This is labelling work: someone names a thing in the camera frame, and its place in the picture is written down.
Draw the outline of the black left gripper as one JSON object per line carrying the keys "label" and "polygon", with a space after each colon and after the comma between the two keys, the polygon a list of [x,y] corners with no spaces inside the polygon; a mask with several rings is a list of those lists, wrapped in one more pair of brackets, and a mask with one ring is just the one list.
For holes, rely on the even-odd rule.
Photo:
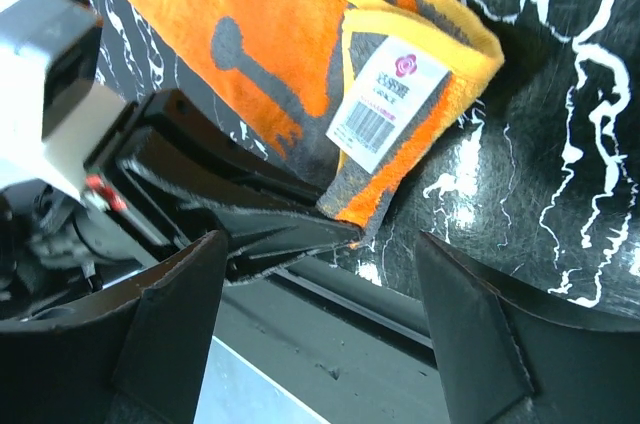
{"label": "black left gripper", "polygon": [[55,114],[1,120],[1,299],[68,302],[103,268],[148,269],[210,232],[226,241],[224,286],[356,244],[317,191],[220,131],[181,92],[124,103],[65,92]]}

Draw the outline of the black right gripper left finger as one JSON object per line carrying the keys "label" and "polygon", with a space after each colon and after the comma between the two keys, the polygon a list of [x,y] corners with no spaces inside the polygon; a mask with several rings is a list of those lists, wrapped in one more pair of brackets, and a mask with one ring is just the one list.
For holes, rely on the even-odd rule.
{"label": "black right gripper left finger", "polygon": [[190,423],[225,277],[210,232],[97,293],[1,324],[4,423]]}

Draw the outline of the orange and grey towel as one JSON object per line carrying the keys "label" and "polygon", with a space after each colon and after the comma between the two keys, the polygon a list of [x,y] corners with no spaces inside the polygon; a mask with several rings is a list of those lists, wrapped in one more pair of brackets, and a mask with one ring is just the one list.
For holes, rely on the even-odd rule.
{"label": "orange and grey towel", "polygon": [[458,0],[128,1],[366,239],[504,62]]}

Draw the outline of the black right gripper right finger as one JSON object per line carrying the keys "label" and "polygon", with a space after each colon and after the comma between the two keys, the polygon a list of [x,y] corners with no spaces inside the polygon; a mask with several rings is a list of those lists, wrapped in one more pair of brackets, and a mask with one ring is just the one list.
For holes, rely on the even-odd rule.
{"label": "black right gripper right finger", "polygon": [[638,422],[638,320],[552,296],[427,233],[415,257],[451,422]]}

